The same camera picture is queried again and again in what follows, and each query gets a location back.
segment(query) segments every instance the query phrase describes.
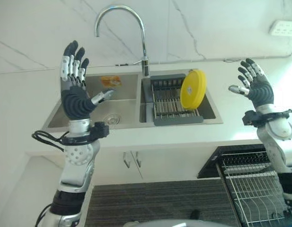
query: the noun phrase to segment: robotic arm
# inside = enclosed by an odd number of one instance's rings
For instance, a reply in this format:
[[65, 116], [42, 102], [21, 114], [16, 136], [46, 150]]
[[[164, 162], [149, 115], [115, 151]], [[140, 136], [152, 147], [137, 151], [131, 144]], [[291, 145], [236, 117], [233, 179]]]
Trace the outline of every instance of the robotic arm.
[[266, 148], [267, 155], [283, 188], [283, 198], [292, 215], [292, 126], [289, 112], [278, 113], [274, 107], [274, 94], [264, 71], [253, 60], [242, 61], [238, 70], [244, 86], [231, 85], [229, 90], [246, 96], [253, 102], [256, 112], [247, 111], [245, 125], [257, 127], [257, 135]]
[[86, 92], [85, 73], [89, 63], [84, 48], [78, 43], [70, 43], [62, 57], [61, 99], [69, 121], [69, 134], [61, 137], [65, 145], [65, 167], [59, 180], [53, 202], [43, 214], [44, 227], [74, 227], [81, 216], [81, 206], [94, 171], [94, 159], [99, 151], [99, 138], [109, 134], [109, 127], [103, 122], [90, 125], [90, 113], [101, 102], [111, 98], [114, 90], [103, 91], [90, 98]]

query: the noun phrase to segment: grey mat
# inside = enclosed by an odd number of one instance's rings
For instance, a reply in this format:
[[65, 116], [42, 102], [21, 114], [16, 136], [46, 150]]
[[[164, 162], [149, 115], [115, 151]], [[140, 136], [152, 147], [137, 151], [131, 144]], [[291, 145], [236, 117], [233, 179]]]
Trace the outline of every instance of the grey mat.
[[195, 209], [201, 212], [201, 220], [236, 226], [220, 180], [96, 186], [85, 226], [121, 227], [130, 220], [189, 219]]

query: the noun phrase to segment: sink basin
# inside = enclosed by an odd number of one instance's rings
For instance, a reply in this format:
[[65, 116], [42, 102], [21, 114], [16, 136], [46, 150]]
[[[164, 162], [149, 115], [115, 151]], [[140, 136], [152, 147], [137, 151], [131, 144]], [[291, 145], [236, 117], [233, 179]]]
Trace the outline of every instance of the sink basin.
[[[117, 76], [121, 85], [113, 88], [116, 92], [112, 99], [102, 102], [91, 113], [90, 118], [92, 122], [105, 122], [110, 129], [222, 123], [208, 90], [197, 110], [191, 112], [181, 107], [179, 92], [187, 72], [158, 71], [152, 72], [154, 76], [151, 77], [144, 77], [140, 72], [119, 73]], [[107, 89], [102, 82], [103, 76], [115, 74], [87, 75], [87, 91], [90, 97]], [[45, 122], [43, 130], [63, 132], [67, 130], [68, 123], [69, 119], [59, 101]]]
[[140, 122], [155, 126], [203, 123], [215, 119], [207, 96], [198, 109], [190, 111], [180, 103], [180, 89], [185, 74], [160, 75], [142, 79]]
[[[111, 129], [129, 128], [134, 124], [136, 113], [136, 94], [137, 94], [137, 74], [118, 75], [121, 86], [113, 87], [115, 93], [111, 100], [102, 102], [91, 113], [92, 122], [105, 122]], [[90, 97], [95, 96], [102, 90], [107, 89], [102, 83], [102, 76], [88, 75], [86, 77], [87, 91]], [[48, 127], [64, 128], [68, 126], [69, 119], [64, 113], [61, 102], [53, 110]]]

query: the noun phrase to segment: wall outlet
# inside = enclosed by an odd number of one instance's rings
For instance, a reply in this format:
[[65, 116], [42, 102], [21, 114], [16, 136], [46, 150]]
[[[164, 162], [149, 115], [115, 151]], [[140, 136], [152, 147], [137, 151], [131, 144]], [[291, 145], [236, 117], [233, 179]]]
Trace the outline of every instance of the wall outlet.
[[270, 35], [291, 36], [292, 37], [292, 21], [277, 20], [269, 31]]

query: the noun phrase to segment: wire rack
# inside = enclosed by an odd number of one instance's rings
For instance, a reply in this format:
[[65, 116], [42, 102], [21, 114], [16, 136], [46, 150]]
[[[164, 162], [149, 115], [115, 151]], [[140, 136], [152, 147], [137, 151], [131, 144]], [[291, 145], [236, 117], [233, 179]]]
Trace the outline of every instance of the wire rack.
[[223, 154], [221, 166], [244, 227], [285, 226], [287, 206], [265, 151]]
[[151, 86], [155, 119], [199, 116], [197, 109], [189, 111], [182, 107], [180, 88], [173, 86], [173, 81], [170, 82], [166, 87]]

